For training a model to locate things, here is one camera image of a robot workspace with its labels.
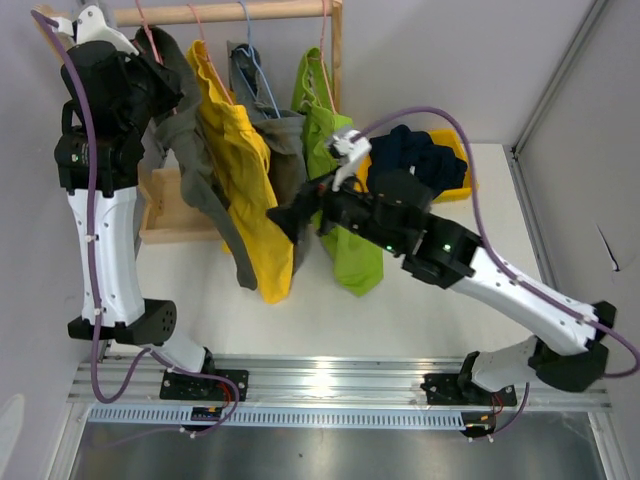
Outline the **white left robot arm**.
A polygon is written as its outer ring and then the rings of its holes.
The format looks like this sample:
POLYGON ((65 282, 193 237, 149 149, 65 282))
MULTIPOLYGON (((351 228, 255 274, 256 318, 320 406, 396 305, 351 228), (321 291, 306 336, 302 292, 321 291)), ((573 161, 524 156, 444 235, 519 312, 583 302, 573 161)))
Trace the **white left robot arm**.
POLYGON ((178 76, 107 41, 75 46, 68 56, 61 77, 71 98, 54 158, 76 222, 84 283, 82 313, 68 333, 149 348, 185 370, 181 385, 192 398, 207 399, 217 387, 204 367, 208 351, 176 332, 173 301, 143 298, 134 253, 142 137, 155 116, 178 105, 178 76))

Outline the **navy blue shorts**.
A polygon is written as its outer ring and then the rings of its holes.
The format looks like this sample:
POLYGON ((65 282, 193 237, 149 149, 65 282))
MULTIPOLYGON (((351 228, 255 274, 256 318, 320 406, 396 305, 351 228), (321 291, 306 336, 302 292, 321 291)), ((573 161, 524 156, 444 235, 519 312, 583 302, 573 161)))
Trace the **navy blue shorts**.
POLYGON ((452 147, 435 143, 426 131, 401 124, 371 138, 370 144, 371 151, 356 173, 366 190, 372 190, 381 175, 396 170, 412 174, 435 195, 464 186, 467 163, 452 147))

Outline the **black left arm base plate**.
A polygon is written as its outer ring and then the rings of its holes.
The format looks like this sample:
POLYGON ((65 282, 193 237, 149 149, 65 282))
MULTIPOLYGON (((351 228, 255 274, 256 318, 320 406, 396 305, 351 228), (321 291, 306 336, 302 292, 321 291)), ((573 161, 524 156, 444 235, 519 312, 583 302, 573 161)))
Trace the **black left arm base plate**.
MULTIPOLYGON (((249 386, 247 370, 216 370, 215 375, 233 382, 239 390, 240 402, 244 402, 249 386)), ((231 387, 220 381, 205 380, 193 376, 166 371, 160 386, 162 400, 233 402, 231 387)))

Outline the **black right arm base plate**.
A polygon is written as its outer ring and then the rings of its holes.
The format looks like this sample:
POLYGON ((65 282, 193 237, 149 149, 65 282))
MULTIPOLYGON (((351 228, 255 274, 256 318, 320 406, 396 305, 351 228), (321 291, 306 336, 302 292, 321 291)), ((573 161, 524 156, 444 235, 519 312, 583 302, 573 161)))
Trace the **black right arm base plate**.
POLYGON ((497 392, 485 390, 470 381, 460 381, 456 373, 427 373, 420 388, 427 403, 434 406, 507 406, 517 405, 515 387, 509 385, 497 392))

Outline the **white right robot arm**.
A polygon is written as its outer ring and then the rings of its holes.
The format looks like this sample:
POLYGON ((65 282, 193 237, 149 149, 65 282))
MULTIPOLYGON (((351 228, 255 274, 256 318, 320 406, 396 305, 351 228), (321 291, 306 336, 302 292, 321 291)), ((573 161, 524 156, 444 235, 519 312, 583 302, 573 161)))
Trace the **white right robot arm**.
POLYGON ((602 344, 616 310, 585 304, 491 259, 483 239, 431 211, 432 191, 408 172, 382 175, 359 192, 350 177, 339 187, 327 174, 305 183, 294 200, 266 216, 292 243, 314 215, 318 234, 340 226, 401 258, 401 267, 427 285, 452 290, 499 311, 531 332, 527 340, 494 352, 472 352, 456 380, 458 395, 479 403, 491 392, 537 378, 565 392, 583 392, 603 378, 609 356, 602 344))

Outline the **pink hanger of olive shorts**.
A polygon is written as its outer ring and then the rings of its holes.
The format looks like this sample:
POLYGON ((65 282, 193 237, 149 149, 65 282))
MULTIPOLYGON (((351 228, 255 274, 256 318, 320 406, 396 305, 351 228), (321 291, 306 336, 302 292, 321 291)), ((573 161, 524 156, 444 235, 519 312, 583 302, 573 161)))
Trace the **pink hanger of olive shorts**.
POLYGON ((156 44, 155 44, 155 41, 154 41, 154 36, 153 36, 153 33, 152 33, 151 28, 149 26, 149 23, 147 22, 145 13, 144 13, 142 5, 141 5, 141 1, 140 0, 135 0, 135 5, 136 5, 136 9, 138 11, 138 14, 139 14, 139 17, 140 17, 140 20, 141 20, 142 28, 143 28, 144 33, 145 33, 145 35, 147 37, 147 40, 149 42, 149 47, 150 47, 151 53, 153 55, 153 58, 159 65, 163 66, 164 62, 163 62, 162 56, 159 54, 159 52, 157 50, 157 47, 156 47, 156 44))

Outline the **dark olive grey shorts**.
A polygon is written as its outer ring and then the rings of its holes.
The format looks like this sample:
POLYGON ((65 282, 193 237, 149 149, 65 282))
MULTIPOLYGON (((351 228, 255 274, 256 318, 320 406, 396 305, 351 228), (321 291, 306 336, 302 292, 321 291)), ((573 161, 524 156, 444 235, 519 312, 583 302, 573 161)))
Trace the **dark olive grey shorts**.
MULTIPOLYGON (((182 93, 175 111, 154 118, 154 136, 176 157, 181 173, 181 196, 185 203, 212 220, 229 247, 236 265, 238 284, 255 290, 258 286, 256 274, 244 240, 230 216, 230 201, 214 171, 216 155, 206 139, 200 118, 199 107, 203 99, 195 74, 169 33, 159 27, 152 27, 151 31, 164 66, 179 76, 182 93)), ((141 52, 152 56, 142 28, 135 33, 134 44, 141 52)))

